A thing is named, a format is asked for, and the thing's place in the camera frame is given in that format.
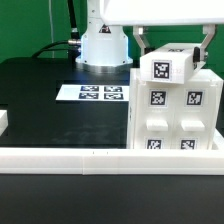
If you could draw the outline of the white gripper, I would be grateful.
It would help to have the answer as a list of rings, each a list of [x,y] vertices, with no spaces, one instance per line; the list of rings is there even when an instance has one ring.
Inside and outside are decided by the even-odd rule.
[[[205,62],[207,47],[224,24],[224,0],[100,0],[100,15],[107,25],[134,26],[141,55],[154,50],[143,26],[204,25],[204,40],[193,51],[193,62]]]

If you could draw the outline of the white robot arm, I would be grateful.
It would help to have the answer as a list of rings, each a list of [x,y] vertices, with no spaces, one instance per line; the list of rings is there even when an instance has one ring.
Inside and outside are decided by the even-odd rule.
[[[128,37],[123,28],[133,28],[142,50],[149,47],[144,36],[148,26],[201,25],[211,38],[224,24],[224,0],[86,0],[87,29],[81,37],[81,67],[112,70],[132,63]]]

